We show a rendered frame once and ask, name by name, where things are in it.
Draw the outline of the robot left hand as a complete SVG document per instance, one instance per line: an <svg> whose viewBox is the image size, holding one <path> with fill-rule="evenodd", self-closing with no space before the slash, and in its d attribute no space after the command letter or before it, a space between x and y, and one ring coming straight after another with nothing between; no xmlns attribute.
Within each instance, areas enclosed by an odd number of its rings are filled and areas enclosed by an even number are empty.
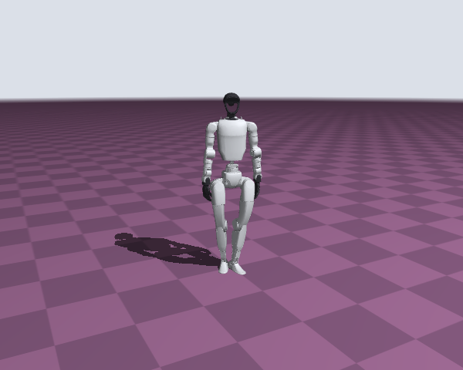
<svg viewBox="0 0 463 370"><path fill-rule="evenodd" d="M259 191L260 191L259 183L261 182L261 175L258 175L256 177L256 180L255 179L253 179L253 180L255 181L255 197L254 197L254 199L255 199L259 195Z"/></svg>

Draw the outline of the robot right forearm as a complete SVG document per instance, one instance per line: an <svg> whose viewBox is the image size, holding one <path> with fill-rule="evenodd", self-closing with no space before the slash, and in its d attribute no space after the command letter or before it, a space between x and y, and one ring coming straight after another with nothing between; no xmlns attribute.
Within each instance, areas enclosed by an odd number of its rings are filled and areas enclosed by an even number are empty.
<svg viewBox="0 0 463 370"><path fill-rule="evenodd" d="M207 149L204 152L203 176L201 178L201 181L204 182L204 183L205 183L205 180L206 180L207 177L209 177L210 181L211 181L211 166L212 166L212 163L213 163L213 160L206 159L206 157L207 157Z"/></svg>

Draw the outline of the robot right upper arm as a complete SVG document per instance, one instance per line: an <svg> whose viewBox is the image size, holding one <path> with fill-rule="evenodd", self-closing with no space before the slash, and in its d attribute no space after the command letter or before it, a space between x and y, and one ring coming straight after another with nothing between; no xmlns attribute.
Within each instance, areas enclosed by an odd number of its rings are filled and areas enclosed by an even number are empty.
<svg viewBox="0 0 463 370"><path fill-rule="evenodd" d="M214 132L218 130L218 122L209 123L206 126L206 135L205 135L205 146L207 149L207 157L206 158L215 158L215 150L213 150L214 142L215 142L215 135Z"/></svg>

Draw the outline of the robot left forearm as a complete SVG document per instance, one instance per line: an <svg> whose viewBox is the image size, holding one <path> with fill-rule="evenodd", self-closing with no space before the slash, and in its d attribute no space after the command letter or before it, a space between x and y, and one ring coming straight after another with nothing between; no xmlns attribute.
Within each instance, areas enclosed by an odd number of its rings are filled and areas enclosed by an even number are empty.
<svg viewBox="0 0 463 370"><path fill-rule="evenodd" d="M253 178L256 180L256 177L258 175L261 175L262 169L261 169L261 156L253 157L252 158L252 164L253 164ZM262 175L261 175L262 178Z"/></svg>

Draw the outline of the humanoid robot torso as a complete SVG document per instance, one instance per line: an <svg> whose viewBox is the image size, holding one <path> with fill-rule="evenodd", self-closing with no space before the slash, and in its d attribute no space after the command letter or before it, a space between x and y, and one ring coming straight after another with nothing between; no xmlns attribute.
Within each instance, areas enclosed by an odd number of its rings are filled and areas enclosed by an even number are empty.
<svg viewBox="0 0 463 370"><path fill-rule="evenodd" d="M235 160L242 160L246 149L247 123L244 119L227 120L228 116L218 121L218 152L222 160L228 160L225 170L221 172L225 178L225 188L236 188L242 185L242 172L238 170Z"/></svg>

